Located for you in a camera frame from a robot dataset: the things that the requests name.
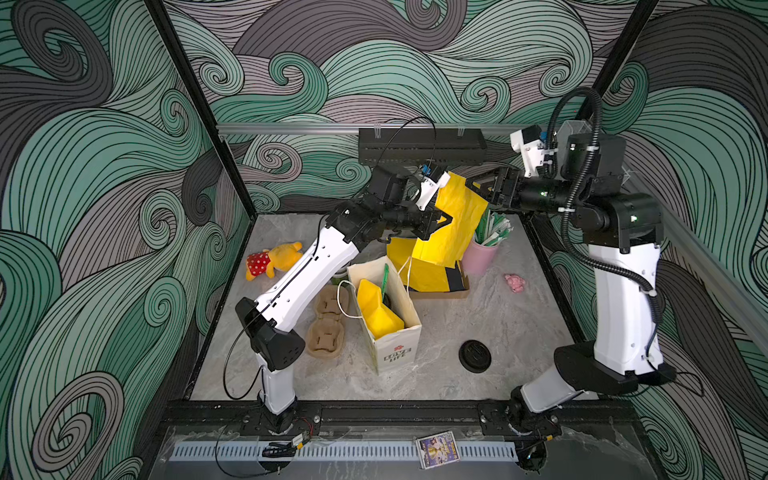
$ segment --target black platform edge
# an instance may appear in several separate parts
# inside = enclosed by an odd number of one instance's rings
[[[301,412],[317,412],[320,417],[318,431],[338,430],[356,426],[424,426],[424,427],[478,427],[484,435],[488,432],[489,411],[503,412],[507,402],[502,400],[380,400],[380,401],[313,401],[299,400]],[[160,425],[152,438],[153,457],[146,458],[139,478],[147,478],[154,466],[157,454],[171,426],[203,427],[228,425],[241,429],[244,419],[253,418],[257,403],[253,401],[190,401],[174,400],[167,404]],[[566,402],[554,413],[565,427],[580,430],[587,424],[629,425],[637,434],[644,454],[658,478],[666,479],[656,452],[645,434],[634,407],[627,400],[573,400]],[[507,441],[525,440],[528,437],[503,435]],[[281,439],[274,436],[270,439]]]

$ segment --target pink toy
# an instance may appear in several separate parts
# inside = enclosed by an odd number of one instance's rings
[[[520,293],[525,289],[525,280],[519,275],[507,273],[504,275],[504,280],[507,280],[507,285],[509,285],[509,288],[511,288],[514,293]]]

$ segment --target plush toy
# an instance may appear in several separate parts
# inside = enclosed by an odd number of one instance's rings
[[[525,290],[525,280],[519,275],[507,273],[504,275],[504,280],[507,280],[507,285],[509,285],[509,288],[511,288],[514,293],[520,293]]]
[[[264,250],[262,253],[253,253],[246,259],[245,277],[250,282],[257,276],[266,272],[269,278],[275,277],[275,269],[285,272],[290,270],[303,255],[300,252],[301,242],[285,243],[274,247],[272,250]]]

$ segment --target marble floor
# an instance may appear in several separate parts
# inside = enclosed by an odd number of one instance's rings
[[[246,255],[280,243],[301,241],[309,246],[317,232],[319,215],[261,215],[253,228]],[[469,276],[470,295],[463,300],[414,300],[422,321],[415,363],[399,371],[377,375],[366,339],[357,319],[347,319],[346,344],[331,360],[306,353],[294,364],[294,389],[305,400],[372,399],[508,399],[510,391],[535,378],[552,362],[558,346],[573,343],[547,285],[541,266],[517,216],[502,243],[495,264],[484,276]],[[385,246],[371,243],[354,259],[366,262],[384,255]],[[245,279],[245,258],[227,297],[221,318],[197,378],[192,400],[227,400],[221,376],[224,360],[241,325],[234,310],[243,297],[255,298],[275,279],[266,275]],[[527,284],[512,293],[504,273],[517,273]],[[314,320],[312,304],[302,314],[296,331],[304,337]],[[465,370],[458,348],[477,339],[491,350],[492,364],[483,373]],[[258,370],[247,336],[235,347],[227,367],[227,386],[239,396]],[[255,399],[258,386],[246,399]]]

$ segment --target wall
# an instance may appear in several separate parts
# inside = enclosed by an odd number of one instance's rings
[[[141,0],[0,31],[0,477],[135,477],[248,218]]]
[[[609,3],[166,0],[219,122],[319,123],[546,121],[592,85],[634,8]],[[354,136],[227,140],[262,211],[327,211],[369,177]],[[492,160],[515,157],[489,140]]]
[[[604,97],[604,126],[627,139],[631,174],[768,312],[768,4],[705,3],[660,2]],[[552,223],[538,221],[540,237],[594,338],[594,274],[564,254],[558,219]],[[631,401],[671,478],[762,480],[768,359],[718,289],[701,281],[685,248],[664,245],[660,343],[665,360],[702,379],[703,398],[666,385]],[[700,389],[692,376],[680,381]]]

